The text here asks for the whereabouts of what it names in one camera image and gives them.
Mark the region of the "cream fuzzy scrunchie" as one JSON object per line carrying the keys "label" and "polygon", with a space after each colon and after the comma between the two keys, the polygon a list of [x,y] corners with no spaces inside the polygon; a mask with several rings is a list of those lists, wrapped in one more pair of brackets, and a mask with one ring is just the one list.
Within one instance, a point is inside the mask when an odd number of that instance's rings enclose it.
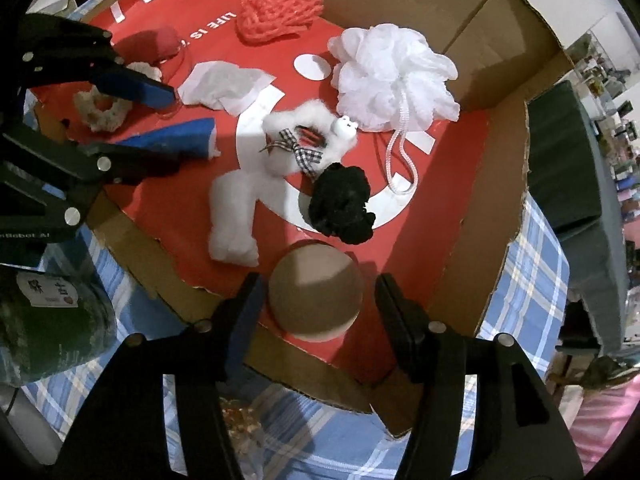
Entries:
{"label": "cream fuzzy scrunchie", "polygon": [[82,124],[94,133],[114,133],[127,115],[140,103],[114,98],[99,92],[96,86],[73,95],[73,104]]}

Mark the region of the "red soft pouch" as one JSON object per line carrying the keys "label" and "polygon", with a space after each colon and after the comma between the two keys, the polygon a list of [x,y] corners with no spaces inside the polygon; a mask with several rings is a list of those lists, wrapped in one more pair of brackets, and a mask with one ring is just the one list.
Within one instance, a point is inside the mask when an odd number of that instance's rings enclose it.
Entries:
{"label": "red soft pouch", "polygon": [[124,98],[154,110],[162,119],[173,118],[182,107],[177,88],[192,67],[186,40],[172,26],[145,29],[114,44],[115,90]]}

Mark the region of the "white cotton pad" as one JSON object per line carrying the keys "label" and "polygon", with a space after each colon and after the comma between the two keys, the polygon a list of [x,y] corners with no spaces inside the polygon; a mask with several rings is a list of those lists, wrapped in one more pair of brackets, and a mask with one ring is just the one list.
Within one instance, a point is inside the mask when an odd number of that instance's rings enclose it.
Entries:
{"label": "white cotton pad", "polygon": [[208,253],[213,260],[254,268],[258,247],[253,236],[257,202],[254,174],[242,169],[216,178],[209,190]]}

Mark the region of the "white tissue sheet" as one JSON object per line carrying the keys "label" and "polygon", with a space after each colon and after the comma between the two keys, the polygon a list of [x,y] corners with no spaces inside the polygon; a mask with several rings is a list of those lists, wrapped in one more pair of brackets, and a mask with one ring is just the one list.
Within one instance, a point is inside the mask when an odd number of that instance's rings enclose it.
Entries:
{"label": "white tissue sheet", "polygon": [[274,80],[258,68],[244,68],[224,61],[195,64],[178,88],[184,105],[201,105],[211,110],[225,110],[238,117]]}

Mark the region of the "white fluffy plush toy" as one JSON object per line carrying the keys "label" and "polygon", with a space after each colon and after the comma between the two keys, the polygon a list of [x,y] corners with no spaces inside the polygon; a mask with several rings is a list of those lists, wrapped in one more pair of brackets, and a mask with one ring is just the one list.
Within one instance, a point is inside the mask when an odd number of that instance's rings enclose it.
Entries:
{"label": "white fluffy plush toy", "polygon": [[319,99],[268,114],[262,131],[267,138],[262,149],[265,170],[277,177],[302,174],[311,181],[334,162],[341,162],[358,141],[358,124],[348,116],[333,114]]}

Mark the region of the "red foam net sleeve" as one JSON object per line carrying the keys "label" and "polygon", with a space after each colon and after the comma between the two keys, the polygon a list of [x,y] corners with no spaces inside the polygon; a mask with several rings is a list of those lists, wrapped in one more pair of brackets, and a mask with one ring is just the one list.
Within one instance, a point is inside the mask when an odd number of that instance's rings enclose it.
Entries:
{"label": "red foam net sleeve", "polygon": [[236,30],[248,44],[299,36],[322,14],[323,0],[240,0]]}

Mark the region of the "beige round powder puff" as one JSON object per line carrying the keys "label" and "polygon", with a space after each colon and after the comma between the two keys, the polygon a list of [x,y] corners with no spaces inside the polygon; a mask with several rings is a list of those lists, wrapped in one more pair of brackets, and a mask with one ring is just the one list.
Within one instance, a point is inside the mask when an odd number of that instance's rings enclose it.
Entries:
{"label": "beige round powder puff", "polygon": [[271,273],[269,307],[281,330],[308,342],[344,335],[355,323],[363,300],[357,263],[326,244],[292,250]]}

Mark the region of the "black fuzzy scrunchie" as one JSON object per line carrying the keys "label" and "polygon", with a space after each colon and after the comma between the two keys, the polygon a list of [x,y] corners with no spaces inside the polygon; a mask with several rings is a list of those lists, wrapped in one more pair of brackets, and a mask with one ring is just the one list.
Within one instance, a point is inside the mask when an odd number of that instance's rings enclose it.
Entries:
{"label": "black fuzzy scrunchie", "polygon": [[367,211],[371,188],[357,166],[334,162],[314,181],[308,207],[310,224],[324,236],[359,245],[373,236],[375,214]]}

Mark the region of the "white mesh bath pouf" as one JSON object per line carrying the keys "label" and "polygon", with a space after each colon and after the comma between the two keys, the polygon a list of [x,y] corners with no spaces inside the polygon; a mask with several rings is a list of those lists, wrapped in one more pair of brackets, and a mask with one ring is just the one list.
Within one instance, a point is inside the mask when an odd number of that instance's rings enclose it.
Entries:
{"label": "white mesh bath pouf", "polygon": [[436,120],[455,122],[460,104],[448,90],[458,78],[456,64],[432,50],[422,32],[395,24],[351,27],[328,41],[336,60],[331,86],[337,114],[364,132],[389,131],[387,185],[397,195],[416,190],[419,174],[407,154],[411,131],[426,131]]}

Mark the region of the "glass jar with metal lid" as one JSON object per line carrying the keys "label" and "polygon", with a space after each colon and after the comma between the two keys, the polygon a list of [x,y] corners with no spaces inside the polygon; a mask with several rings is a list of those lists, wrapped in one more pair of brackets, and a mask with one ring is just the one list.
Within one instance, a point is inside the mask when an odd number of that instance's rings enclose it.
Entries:
{"label": "glass jar with metal lid", "polygon": [[115,339],[114,309],[98,281],[2,266],[2,384],[21,387],[85,364]]}

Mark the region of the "small jar with beige lid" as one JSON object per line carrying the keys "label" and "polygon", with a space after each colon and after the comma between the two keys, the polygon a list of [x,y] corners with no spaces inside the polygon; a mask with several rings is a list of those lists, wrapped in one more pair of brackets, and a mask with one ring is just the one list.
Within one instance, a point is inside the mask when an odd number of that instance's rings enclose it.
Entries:
{"label": "small jar with beige lid", "polygon": [[250,480],[264,478],[265,434],[254,408],[231,399],[220,399],[222,417],[242,471]]}

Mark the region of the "blue plaid tablecloth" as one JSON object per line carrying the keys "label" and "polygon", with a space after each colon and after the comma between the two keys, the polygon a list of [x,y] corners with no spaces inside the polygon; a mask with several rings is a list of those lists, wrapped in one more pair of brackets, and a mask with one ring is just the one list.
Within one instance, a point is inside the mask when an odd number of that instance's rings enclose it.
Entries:
{"label": "blue plaid tablecloth", "polygon": [[[116,338],[132,333],[150,338],[184,328],[174,312],[152,299],[115,262],[88,228],[49,247],[39,270],[94,278],[115,309]],[[567,260],[533,197],[526,197],[522,227],[509,245],[491,296],[480,338],[513,335],[535,370],[544,374],[564,318]],[[81,404],[110,359],[104,353],[22,388],[1,388],[1,411],[15,430],[38,439],[35,456],[55,458]],[[376,415],[355,414],[310,400],[243,368],[222,390],[254,410],[262,423],[262,472],[267,479],[390,479],[408,440],[394,439]]]}

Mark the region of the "red Miniso paper bag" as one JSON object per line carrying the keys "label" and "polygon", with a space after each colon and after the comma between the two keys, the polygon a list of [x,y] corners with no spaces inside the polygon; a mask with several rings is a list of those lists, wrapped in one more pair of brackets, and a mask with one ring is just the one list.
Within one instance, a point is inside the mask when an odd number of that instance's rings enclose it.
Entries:
{"label": "red Miniso paper bag", "polygon": [[432,50],[457,66],[458,78],[449,81],[447,88],[460,104],[461,114],[455,122],[433,122],[430,133],[436,143],[432,154],[410,146],[419,182],[407,195],[393,193],[384,177],[383,145],[392,134],[360,131],[357,146],[345,156],[344,164],[360,167],[366,174],[371,187],[368,207],[375,222],[371,239],[352,246],[350,253],[366,270],[389,270],[408,289],[426,298],[454,247],[488,135],[486,110],[491,95],[477,62],[480,44],[469,33],[487,1],[473,0],[465,8],[464,0],[435,0],[419,12],[411,10],[410,0],[324,1],[326,15],[306,32],[258,46],[247,44],[236,30],[240,0],[120,0],[122,21],[107,10],[91,20],[116,39],[172,26],[188,43],[194,62],[226,61],[276,77],[238,117],[222,110],[214,113],[219,157],[190,162],[172,176],[105,189],[107,203],[160,242],[180,278],[192,286],[223,295],[245,273],[242,266],[213,260],[207,249],[212,228],[208,192],[213,180],[229,171],[242,169],[256,178],[253,236],[260,270],[271,270],[293,245],[321,240],[307,219],[311,180],[302,174],[275,177],[265,170],[262,149],[267,139],[262,120],[269,112],[292,110],[313,98],[336,112],[333,73],[312,80],[299,73],[294,62],[315,54],[333,70],[337,60],[330,55],[328,41],[351,27],[390,23],[422,32]]}

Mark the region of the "dark green side table cloth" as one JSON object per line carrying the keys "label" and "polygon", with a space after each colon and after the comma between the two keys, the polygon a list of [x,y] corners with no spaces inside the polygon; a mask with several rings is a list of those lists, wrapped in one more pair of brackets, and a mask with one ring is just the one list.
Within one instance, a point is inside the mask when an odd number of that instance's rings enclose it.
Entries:
{"label": "dark green side table cloth", "polygon": [[626,320],[626,243],[596,129],[568,81],[528,103],[528,128],[529,193],[561,244],[601,350],[615,353]]}

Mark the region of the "cosmetic bottles cluster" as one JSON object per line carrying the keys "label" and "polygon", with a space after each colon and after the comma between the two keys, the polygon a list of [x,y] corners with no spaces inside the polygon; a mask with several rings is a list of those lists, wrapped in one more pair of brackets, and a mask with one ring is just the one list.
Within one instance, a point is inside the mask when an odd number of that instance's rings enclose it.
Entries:
{"label": "cosmetic bottles cluster", "polygon": [[639,249],[639,122],[625,99],[632,71],[615,64],[591,30],[567,48],[568,74],[596,130],[597,144],[614,181],[623,234],[630,250]]}

